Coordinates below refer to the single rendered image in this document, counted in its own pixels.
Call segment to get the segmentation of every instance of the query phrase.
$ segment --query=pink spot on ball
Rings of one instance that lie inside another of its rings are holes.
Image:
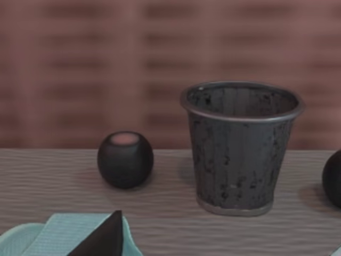
[[[118,133],[111,137],[110,141],[113,144],[116,145],[131,145],[137,143],[139,140],[139,137],[134,133]]]

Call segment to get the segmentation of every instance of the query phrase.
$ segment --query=black ball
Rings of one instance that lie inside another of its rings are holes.
[[[329,200],[341,208],[341,150],[334,153],[326,162],[322,184]]]
[[[110,185],[129,189],[146,181],[153,168],[154,155],[147,139],[136,132],[116,132],[101,143],[97,164]]]

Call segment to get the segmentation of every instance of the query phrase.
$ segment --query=bucket base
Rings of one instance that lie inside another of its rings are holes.
[[[259,215],[266,214],[272,208],[272,202],[266,204],[265,206],[253,210],[241,210],[241,209],[224,209],[219,206],[210,205],[199,197],[197,197],[198,204],[204,208],[206,211],[225,216],[242,216],[242,217],[255,217]]]

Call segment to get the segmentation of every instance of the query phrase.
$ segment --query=wooden table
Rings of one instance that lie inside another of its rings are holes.
[[[331,151],[287,152],[273,210],[222,217],[195,200],[189,150],[156,150],[151,180],[136,191],[104,183],[96,150],[0,150],[0,233],[55,212],[122,209],[144,255],[324,256],[341,244],[341,211],[321,190]]]

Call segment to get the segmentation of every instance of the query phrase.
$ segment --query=blurred background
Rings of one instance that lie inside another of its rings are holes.
[[[280,85],[307,104],[290,148],[341,147],[339,0],[2,0],[0,147],[190,147],[180,92]]]

